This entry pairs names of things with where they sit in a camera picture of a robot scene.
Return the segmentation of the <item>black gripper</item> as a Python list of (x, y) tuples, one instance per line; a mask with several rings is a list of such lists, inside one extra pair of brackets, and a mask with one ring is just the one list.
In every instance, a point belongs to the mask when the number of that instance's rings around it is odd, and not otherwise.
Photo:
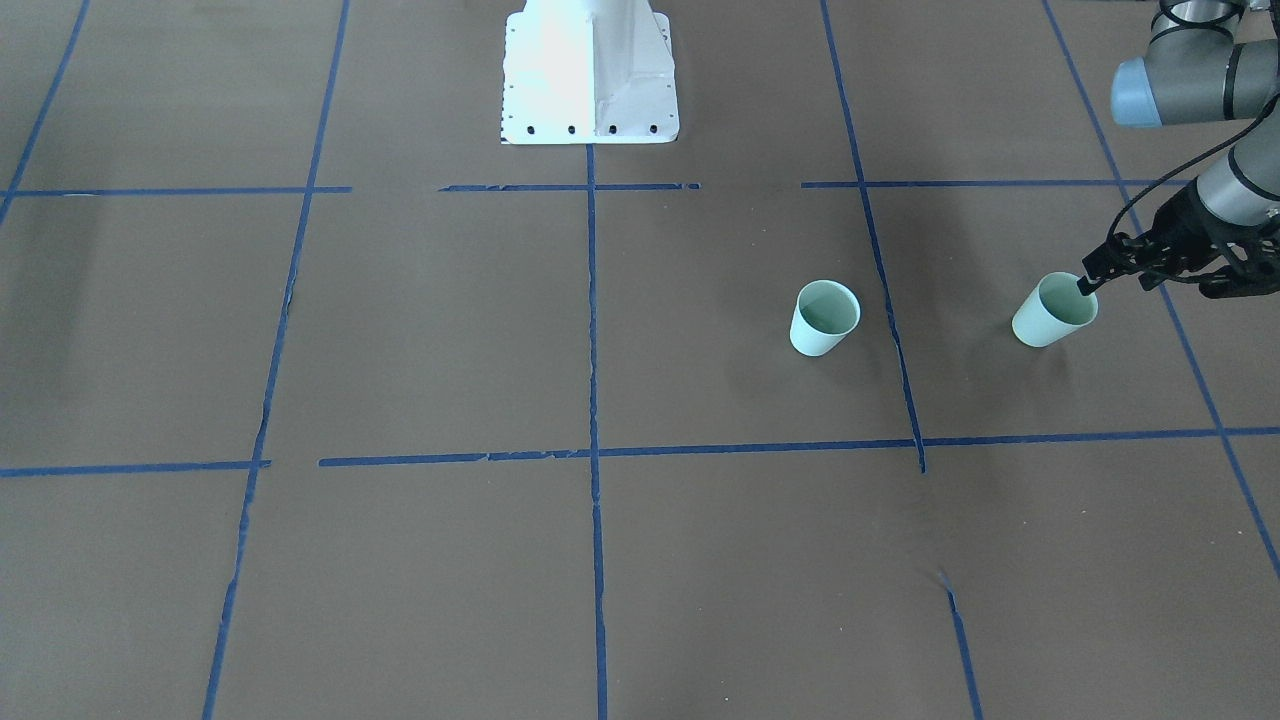
[(1076, 287), (1092, 296), (1111, 281), (1137, 274), (1143, 281), (1226, 281), (1233, 260), (1224, 250), (1231, 240), (1233, 224), (1210, 209), (1201, 184), (1192, 182), (1156, 211), (1139, 249), (1135, 237), (1110, 236), (1088, 252)]

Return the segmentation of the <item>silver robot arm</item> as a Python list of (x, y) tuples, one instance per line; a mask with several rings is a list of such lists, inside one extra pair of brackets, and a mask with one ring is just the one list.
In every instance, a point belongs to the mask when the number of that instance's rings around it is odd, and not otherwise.
[(1197, 156), (1206, 169), (1161, 205), (1148, 231), (1108, 228), (1083, 259), (1082, 295), (1125, 275), (1143, 290), (1193, 284), (1207, 299), (1277, 291), (1277, 41), (1236, 41), (1247, 8), (1161, 1), (1146, 53), (1116, 69), (1111, 113), (1120, 126), (1245, 127)]

